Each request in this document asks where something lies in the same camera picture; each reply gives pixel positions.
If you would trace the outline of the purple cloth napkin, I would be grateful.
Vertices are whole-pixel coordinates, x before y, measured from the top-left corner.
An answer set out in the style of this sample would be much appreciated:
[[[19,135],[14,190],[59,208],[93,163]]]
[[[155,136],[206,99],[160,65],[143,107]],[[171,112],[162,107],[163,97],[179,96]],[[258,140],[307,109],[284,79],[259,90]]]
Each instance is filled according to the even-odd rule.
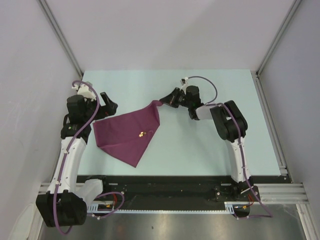
[[[158,107],[153,100],[148,106],[93,123],[97,147],[108,155],[137,167],[149,143],[160,126]],[[139,137],[140,132],[146,135]]]

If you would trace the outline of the aluminium frame post left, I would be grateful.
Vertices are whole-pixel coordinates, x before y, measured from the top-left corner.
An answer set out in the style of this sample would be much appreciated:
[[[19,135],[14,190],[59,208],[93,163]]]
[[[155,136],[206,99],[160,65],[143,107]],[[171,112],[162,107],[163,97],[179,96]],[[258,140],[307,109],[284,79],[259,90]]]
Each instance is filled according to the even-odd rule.
[[[63,33],[60,24],[58,23],[50,5],[46,0],[37,0],[36,1],[42,10],[44,16],[46,17],[53,33],[55,34],[57,40],[59,41],[66,57],[70,61],[74,71],[78,75],[78,77],[82,80],[84,76],[84,72],[81,70],[80,64],[76,59],[76,56],[70,46],[70,44],[67,41],[67,38],[65,34]]]

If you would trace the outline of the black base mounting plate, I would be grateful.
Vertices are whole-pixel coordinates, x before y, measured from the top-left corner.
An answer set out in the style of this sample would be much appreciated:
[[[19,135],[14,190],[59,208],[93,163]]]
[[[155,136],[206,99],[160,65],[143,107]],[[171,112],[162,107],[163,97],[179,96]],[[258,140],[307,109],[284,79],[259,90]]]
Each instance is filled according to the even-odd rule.
[[[247,202],[230,176],[79,175],[78,183],[100,179],[103,191],[121,192],[117,206],[128,211],[215,211],[225,202]]]

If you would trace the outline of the aluminium side rail right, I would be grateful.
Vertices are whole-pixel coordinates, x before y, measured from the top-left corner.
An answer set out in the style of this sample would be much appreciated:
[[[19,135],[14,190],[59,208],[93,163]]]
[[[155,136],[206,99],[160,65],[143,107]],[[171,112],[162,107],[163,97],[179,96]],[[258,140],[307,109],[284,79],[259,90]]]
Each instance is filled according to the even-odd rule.
[[[266,121],[266,125],[267,125],[267,129],[270,135],[270,139],[271,139],[271,143],[273,146],[273,150],[275,152],[275,156],[277,159],[277,163],[279,166],[279,170],[282,176],[288,175],[289,171],[288,171],[288,167],[287,167],[287,162],[286,162],[286,158],[283,152],[283,148],[281,146],[280,143],[280,139],[276,130],[276,126],[272,117],[272,113],[269,107],[269,104],[267,102],[267,98],[265,95],[265,92],[263,90],[263,86],[261,83],[261,79],[259,78],[259,76],[257,75],[256,72],[252,72],[251,73],[252,78],[253,78],[253,82],[257,91],[257,95],[259,98],[259,102],[263,111],[263,115]]]

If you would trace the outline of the aluminium frame post right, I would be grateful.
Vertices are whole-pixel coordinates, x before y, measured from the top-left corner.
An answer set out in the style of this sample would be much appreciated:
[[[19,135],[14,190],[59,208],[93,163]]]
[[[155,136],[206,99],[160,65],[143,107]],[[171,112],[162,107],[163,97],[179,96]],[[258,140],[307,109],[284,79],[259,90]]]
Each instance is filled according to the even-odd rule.
[[[296,13],[298,12],[300,6],[302,5],[302,3],[304,2],[304,0],[294,0],[288,10],[288,12],[286,13],[283,21],[281,22],[274,38],[271,41],[270,46],[268,47],[261,63],[259,64],[257,70],[254,71],[256,76],[260,76],[262,74],[262,72],[264,71],[267,63],[269,62],[269,60],[271,59],[273,53],[275,52],[277,46],[279,45],[280,41],[282,40],[282,38],[284,37],[287,28],[290,26],[291,22],[293,21]]]

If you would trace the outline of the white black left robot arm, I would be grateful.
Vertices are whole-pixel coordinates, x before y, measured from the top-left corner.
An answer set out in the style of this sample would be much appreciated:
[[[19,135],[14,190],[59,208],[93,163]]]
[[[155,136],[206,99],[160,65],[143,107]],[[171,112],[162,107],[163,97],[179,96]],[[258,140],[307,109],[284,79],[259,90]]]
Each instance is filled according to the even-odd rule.
[[[78,170],[91,133],[91,123],[116,114],[118,105],[105,92],[100,93],[104,105],[95,97],[76,94],[67,99],[68,113],[60,132],[61,149],[51,183],[36,198],[36,206],[49,228],[83,225],[87,209],[97,197],[105,200],[111,188],[100,179],[89,179],[76,189]]]

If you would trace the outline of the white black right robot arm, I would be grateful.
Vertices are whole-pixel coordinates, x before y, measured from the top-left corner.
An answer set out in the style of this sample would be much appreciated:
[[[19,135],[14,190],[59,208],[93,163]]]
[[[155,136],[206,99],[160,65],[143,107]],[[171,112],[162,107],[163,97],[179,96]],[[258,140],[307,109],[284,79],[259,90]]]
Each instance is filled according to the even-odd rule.
[[[182,90],[176,87],[170,94],[159,100],[172,108],[179,106],[188,109],[192,120],[212,120],[219,137],[225,141],[230,157],[232,187],[231,196],[242,201],[253,189],[244,149],[248,123],[233,100],[224,103],[206,103],[200,98],[197,86],[190,85]]]

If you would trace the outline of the aluminium frame post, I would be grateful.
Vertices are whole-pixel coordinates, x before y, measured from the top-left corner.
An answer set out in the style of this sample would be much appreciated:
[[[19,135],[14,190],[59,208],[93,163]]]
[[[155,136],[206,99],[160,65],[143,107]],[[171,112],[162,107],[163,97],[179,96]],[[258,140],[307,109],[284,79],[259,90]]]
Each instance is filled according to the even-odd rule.
[[[60,24],[58,23],[50,5],[46,0],[37,0],[36,1],[42,10],[44,16],[46,17],[53,33],[55,34],[57,40],[59,41],[66,57],[70,61],[74,71],[78,75],[78,77],[82,80],[84,76],[84,72],[81,70],[80,64],[76,59],[76,56],[70,46],[70,44],[67,41],[67,38],[65,34],[63,33]]]
[[[304,0],[294,0],[288,10],[288,12],[286,13],[283,21],[281,22],[274,38],[271,41],[270,46],[268,47],[261,63],[259,64],[257,70],[254,71],[256,76],[260,76],[262,74],[262,72],[264,71],[267,63],[269,62],[269,60],[271,59],[273,53],[275,52],[277,46],[279,45],[280,41],[282,40],[282,38],[284,37],[287,28],[290,26],[291,22],[293,21],[296,13],[298,12],[300,6],[302,5],[302,3],[304,2]]]

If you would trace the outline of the gold spoon teal handle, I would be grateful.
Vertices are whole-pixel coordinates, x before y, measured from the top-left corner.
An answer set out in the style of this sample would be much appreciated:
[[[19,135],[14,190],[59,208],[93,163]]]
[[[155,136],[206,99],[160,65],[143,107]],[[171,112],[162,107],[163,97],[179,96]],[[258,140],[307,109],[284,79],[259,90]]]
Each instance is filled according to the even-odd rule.
[[[140,134],[138,135],[140,138],[143,137],[144,135],[146,135],[147,133],[145,131],[140,132]]]

